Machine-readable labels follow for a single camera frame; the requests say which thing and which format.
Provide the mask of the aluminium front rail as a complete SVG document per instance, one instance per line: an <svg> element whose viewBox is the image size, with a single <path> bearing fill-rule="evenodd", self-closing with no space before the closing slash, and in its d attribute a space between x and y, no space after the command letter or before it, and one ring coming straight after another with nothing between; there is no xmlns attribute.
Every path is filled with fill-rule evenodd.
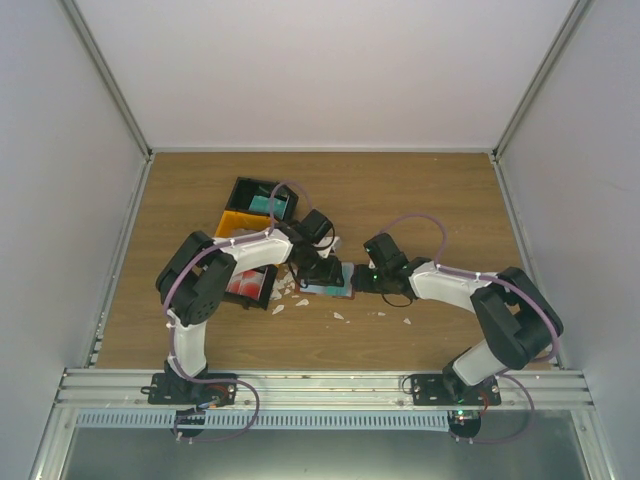
<svg viewBox="0 0 640 480"><path fill-rule="evenodd" d="M54 404L75 408L148 408L142 389L155 370L68 369ZM474 402L447 403L434 392L417 388L404 371L239 370L240 380L258 392L262 410L445 410L483 408ZM594 401L584 375L575 370L524 370L497 380L490 390L500 397L496 410L592 410Z"/></svg>

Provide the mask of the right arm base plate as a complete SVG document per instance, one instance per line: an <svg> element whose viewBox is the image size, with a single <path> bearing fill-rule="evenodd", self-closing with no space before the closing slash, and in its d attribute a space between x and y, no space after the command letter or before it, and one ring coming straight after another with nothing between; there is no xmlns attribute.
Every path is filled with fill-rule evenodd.
<svg viewBox="0 0 640 480"><path fill-rule="evenodd" d="M495 379L476 386L454 380L442 373L414 373L400 381L400 389L410 395L415 406L498 406L502 403Z"/></svg>

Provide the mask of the orange bin with white cards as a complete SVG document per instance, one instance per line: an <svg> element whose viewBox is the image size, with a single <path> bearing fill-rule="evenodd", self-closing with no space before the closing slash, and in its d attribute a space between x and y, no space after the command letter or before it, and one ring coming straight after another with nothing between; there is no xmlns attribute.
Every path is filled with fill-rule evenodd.
<svg viewBox="0 0 640 480"><path fill-rule="evenodd" d="M265 230L269 225L269 216L225 210L215 231L215 236L229 238L245 235Z"/></svg>

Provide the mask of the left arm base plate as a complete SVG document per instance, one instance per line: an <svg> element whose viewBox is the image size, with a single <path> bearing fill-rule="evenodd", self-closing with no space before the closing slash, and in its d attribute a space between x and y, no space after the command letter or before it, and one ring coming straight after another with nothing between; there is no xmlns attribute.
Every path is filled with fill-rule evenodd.
<svg viewBox="0 0 640 480"><path fill-rule="evenodd" d="M156 373L151 383L140 392L152 405L213 405L226 406L235 402L235 374L204 373L200 379L216 379L215 383L199 384L178 376L172 370Z"/></svg>

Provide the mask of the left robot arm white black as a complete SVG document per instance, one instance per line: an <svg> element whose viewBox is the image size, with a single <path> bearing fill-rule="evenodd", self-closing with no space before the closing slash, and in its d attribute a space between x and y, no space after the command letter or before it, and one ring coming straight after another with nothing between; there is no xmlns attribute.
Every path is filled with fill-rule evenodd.
<svg viewBox="0 0 640 480"><path fill-rule="evenodd" d="M167 364L175 372L171 391L185 404L203 398L206 326L231 279L268 265L290 264L303 286L342 287L340 260L331 253L335 228L320 211L302 220L272 222L268 228L231 238L190 234L158 275L155 287L168 317Z"/></svg>

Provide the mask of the black bin with red cards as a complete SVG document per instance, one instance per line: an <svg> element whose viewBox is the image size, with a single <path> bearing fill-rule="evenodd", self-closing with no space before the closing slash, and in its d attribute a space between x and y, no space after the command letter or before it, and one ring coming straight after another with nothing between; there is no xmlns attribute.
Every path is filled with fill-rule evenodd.
<svg viewBox="0 0 640 480"><path fill-rule="evenodd" d="M277 273L275 265L267 265L234 275L227 285L223 300L240 305L245 310L266 310Z"/></svg>

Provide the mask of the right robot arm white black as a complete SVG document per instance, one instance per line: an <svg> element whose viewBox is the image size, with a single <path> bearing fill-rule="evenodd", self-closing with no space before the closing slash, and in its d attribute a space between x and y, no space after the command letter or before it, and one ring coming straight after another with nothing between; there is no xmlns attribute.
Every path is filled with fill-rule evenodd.
<svg viewBox="0 0 640 480"><path fill-rule="evenodd" d="M451 403L468 403L489 377L555 357L564 326L522 269L471 272L426 257L409 260L387 233L364 248L370 263L354 267L356 292L437 301L476 316L484 339L442 371L443 393Z"/></svg>

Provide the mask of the red cards stack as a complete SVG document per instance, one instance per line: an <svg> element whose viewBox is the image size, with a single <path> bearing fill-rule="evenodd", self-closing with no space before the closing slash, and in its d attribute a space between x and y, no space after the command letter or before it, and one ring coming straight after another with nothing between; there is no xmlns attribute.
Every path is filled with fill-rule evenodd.
<svg viewBox="0 0 640 480"><path fill-rule="evenodd" d="M264 273L255 270L234 275L228 283L226 292L258 300L261 295L264 278Z"/></svg>

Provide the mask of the black bin with teal cards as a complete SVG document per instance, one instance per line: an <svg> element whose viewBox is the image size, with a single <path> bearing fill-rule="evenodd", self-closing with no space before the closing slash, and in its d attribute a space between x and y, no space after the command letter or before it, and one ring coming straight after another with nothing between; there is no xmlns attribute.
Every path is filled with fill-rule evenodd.
<svg viewBox="0 0 640 480"><path fill-rule="evenodd" d="M298 204L298 195L289 187L281 187L270 200L277 182L238 177L226 204L230 211L269 216L273 209L277 221L293 217Z"/></svg>

